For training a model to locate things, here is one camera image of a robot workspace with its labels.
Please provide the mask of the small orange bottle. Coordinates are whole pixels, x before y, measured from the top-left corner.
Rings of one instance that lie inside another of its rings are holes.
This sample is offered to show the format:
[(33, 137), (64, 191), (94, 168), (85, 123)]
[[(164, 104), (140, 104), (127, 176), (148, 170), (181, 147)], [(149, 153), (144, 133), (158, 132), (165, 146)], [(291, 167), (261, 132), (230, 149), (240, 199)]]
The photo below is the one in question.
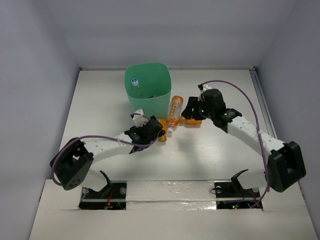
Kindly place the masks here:
[(202, 124), (201, 120), (194, 120), (194, 119), (186, 119), (182, 116), (179, 118), (179, 124), (182, 126), (187, 126), (187, 127), (199, 127)]

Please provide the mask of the tall orange bottle white cap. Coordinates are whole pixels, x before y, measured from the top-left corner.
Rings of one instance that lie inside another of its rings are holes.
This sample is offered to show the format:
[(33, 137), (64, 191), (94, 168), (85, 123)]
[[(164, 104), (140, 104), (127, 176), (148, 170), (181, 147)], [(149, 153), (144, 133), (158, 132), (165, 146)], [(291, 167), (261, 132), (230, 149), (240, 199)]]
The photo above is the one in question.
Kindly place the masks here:
[(175, 128), (180, 123), (180, 115), (183, 106), (184, 99), (181, 96), (173, 96), (168, 115), (166, 117), (167, 134), (170, 136), (174, 132)]

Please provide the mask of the clear crushed plastic bottle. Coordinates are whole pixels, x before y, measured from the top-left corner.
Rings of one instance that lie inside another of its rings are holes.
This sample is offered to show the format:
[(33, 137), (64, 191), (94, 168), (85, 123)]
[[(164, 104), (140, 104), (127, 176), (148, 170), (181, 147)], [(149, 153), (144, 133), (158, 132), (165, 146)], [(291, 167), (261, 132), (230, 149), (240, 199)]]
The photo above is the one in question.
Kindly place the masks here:
[(137, 78), (132, 78), (131, 79), (131, 84), (132, 84), (132, 87), (133, 87), (133, 96), (134, 98), (141, 98), (143, 96), (143, 93), (142, 93), (142, 89), (139, 85), (139, 81)]

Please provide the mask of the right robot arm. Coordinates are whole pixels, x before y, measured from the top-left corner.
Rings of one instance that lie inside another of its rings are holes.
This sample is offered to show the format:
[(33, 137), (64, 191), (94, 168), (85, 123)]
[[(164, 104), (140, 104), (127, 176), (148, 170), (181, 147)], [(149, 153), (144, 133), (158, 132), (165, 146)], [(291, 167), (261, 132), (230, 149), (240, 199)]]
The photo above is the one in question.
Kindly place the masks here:
[(235, 196), (242, 196), (250, 188), (263, 187), (282, 193), (307, 174), (301, 148), (296, 142), (286, 143), (259, 130), (239, 111), (228, 108), (216, 88), (189, 97), (181, 115), (196, 121), (211, 120), (215, 127), (239, 139), (262, 157), (263, 169), (250, 172), (246, 167), (238, 173), (239, 179), (230, 183)]

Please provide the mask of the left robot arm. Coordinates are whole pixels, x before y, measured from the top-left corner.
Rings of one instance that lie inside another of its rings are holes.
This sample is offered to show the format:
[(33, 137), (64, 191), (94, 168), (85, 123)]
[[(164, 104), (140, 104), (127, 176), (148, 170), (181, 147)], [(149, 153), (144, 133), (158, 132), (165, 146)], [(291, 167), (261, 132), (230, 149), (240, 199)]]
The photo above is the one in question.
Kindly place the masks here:
[(91, 172), (93, 164), (118, 155), (141, 152), (165, 134), (162, 124), (154, 117), (134, 114), (143, 119), (117, 136), (84, 135), (70, 139), (50, 161), (52, 181), (69, 191), (78, 186), (93, 189), (97, 196), (110, 194), (111, 185), (98, 180)]

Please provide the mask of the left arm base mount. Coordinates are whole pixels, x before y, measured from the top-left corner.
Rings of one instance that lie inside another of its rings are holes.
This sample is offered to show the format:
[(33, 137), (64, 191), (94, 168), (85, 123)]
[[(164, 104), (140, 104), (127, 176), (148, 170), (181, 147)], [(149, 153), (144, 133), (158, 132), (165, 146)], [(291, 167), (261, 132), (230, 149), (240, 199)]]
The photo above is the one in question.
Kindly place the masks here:
[(106, 185), (100, 191), (83, 188), (78, 207), (81, 210), (126, 210), (127, 182), (112, 182), (104, 171), (100, 173)]

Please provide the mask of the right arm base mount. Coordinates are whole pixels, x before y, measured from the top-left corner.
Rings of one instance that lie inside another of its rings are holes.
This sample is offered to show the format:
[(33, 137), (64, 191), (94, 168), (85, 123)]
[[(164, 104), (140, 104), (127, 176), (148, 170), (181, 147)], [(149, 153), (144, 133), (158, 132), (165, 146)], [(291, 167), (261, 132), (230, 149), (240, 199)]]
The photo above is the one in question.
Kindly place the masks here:
[(259, 188), (244, 189), (238, 180), (246, 171), (248, 169), (236, 173), (230, 180), (214, 183), (209, 192), (216, 197), (218, 210), (263, 209), (261, 203), (256, 204), (261, 198)]

